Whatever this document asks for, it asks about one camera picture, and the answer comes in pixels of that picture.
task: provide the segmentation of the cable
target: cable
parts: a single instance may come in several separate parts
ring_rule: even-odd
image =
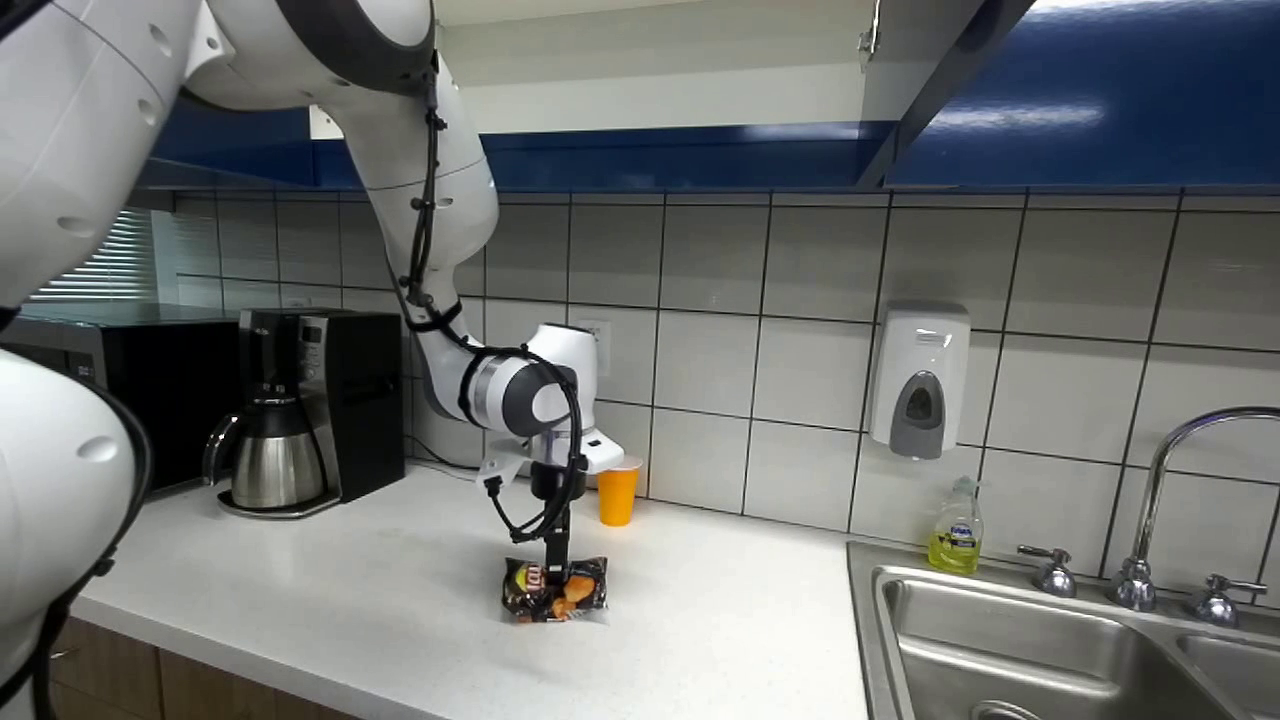
[[[453,331],[453,319],[462,311],[449,309],[445,315],[431,309],[431,299],[424,298],[424,278],[428,278],[428,261],[431,261],[431,244],[437,244],[437,174],[441,174],[441,132],[449,129],[441,122],[441,49],[437,49],[437,7],[431,7],[431,81],[424,86],[424,105],[428,105],[428,174],[424,174],[424,196],[414,203],[417,207],[417,227],[414,227],[414,254],[407,254],[407,272],[395,278],[391,261],[387,261],[387,278],[395,281],[395,304],[402,304],[402,315],[407,319],[414,331],[445,331],[453,343],[462,343],[463,354],[475,354],[474,362],[474,372],[486,363],[486,362],[529,362],[531,367],[545,372],[548,383],[557,383],[563,392],[563,406],[569,406],[569,464],[563,464],[563,485],[560,492],[548,500],[548,514],[541,519],[529,519],[529,526],[512,526],[508,514],[500,509],[498,492],[492,492],[492,505],[500,509],[500,519],[508,526],[512,541],[535,541],[535,537],[548,537],[548,526],[557,526],[557,515],[569,509],[578,481],[587,471],[587,462],[581,453],[584,443],[584,413],[581,413],[581,400],[578,400],[578,387],[573,379],[548,363],[545,358],[529,354],[529,347],[474,347],[463,335]]]

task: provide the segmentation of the small bottle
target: small bottle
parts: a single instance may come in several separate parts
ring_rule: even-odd
[[[986,556],[986,515],[981,515],[981,485],[960,475],[935,514],[926,565],[951,576],[973,576]]]

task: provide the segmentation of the stainless steel sink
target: stainless steel sink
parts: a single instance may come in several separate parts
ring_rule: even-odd
[[[1280,720],[1280,643],[850,547],[876,720]]]
[[[1185,657],[1253,720],[1280,720],[1280,643],[1180,635]]]

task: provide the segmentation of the kitchen counter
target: kitchen counter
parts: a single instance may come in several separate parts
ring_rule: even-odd
[[[529,488],[506,492],[517,519]],[[152,500],[77,616],[351,718],[859,720],[843,541],[639,505],[573,556],[607,556],[607,610],[508,623],[512,547],[479,488],[407,481],[313,519],[239,519],[210,488]]]

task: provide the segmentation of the robotic arm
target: robotic arm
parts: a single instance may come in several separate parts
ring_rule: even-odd
[[[531,441],[535,537],[557,584],[569,500],[622,450],[595,431],[587,331],[541,330],[529,347],[467,335],[453,272],[488,244],[498,191],[431,40],[431,0],[0,6],[0,330],[102,244],[179,88],[246,112],[321,105],[376,207],[437,406]],[[133,475],[133,436],[103,400],[0,354],[0,684],[22,681],[56,597],[129,526]]]

